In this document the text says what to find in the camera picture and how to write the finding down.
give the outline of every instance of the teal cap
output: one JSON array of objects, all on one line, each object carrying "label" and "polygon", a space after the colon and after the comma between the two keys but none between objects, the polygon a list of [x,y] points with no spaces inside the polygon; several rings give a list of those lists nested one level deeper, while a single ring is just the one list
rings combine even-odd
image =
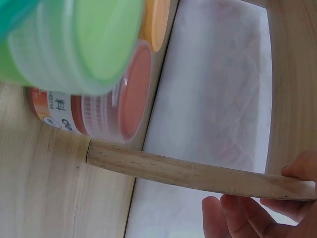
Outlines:
[{"label": "teal cap", "polygon": [[0,41],[36,7],[39,0],[0,0]]}]

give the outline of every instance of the wood grain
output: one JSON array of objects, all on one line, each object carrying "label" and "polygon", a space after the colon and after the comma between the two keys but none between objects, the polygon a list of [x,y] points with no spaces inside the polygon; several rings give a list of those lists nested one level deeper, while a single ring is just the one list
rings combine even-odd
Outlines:
[{"label": "wood grain", "polygon": [[316,200],[315,183],[208,166],[92,141],[88,164],[186,188],[239,196]]},{"label": "wood grain", "polygon": [[85,163],[90,139],[44,125],[0,85],[1,237],[123,237],[134,178]]},{"label": "wood grain", "polygon": [[317,1],[270,0],[267,13],[273,104],[265,173],[278,175],[317,148]]},{"label": "wood grain", "polygon": [[242,1],[254,4],[260,7],[264,7],[264,8],[267,7],[267,0],[242,0]]}]

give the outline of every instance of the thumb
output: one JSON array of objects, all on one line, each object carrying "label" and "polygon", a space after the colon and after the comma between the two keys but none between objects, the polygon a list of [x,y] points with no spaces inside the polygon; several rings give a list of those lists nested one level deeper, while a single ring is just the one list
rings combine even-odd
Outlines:
[{"label": "thumb", "polygon": [[317,181],[317,151],[305,151],[296,160],[282,168],[282,175],[303,181]]}]

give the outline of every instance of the orange lid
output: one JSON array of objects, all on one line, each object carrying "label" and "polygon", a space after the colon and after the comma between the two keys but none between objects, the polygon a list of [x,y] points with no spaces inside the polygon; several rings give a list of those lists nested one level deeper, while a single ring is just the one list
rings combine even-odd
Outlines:
[{"label": "orange lid", "polygon": [[119,128],[125,140],[136,134],[145,109],[151,79],[151,49],[140,41],[121,84]]},{"label": "orange lid", "polygon": [[146,0],[139,38],[147,40],[154,52],[160,50],[167,27],[170,0]]}]

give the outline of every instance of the jar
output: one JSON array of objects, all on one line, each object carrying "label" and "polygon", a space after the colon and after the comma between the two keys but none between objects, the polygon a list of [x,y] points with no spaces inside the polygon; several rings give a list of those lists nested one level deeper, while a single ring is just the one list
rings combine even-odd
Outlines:
[{"label": "jar", "polygon": [[140,126],[151,78],[151,48],[139,41],[126,73],[103,96],[73,96],[28,88],[32,112],[44,123],[95,139],[125,143]]},{"label": "jar", "polygon": [[16,74],[0,80],[69,94],[103,95],[123,76],[140,30],[143,0],[42,0],[2,42]]},{"label": "jar", "polygon": [[170,0],[146,0],[139,38],[147,40],[154,52],[160,50],[167,28]]}]

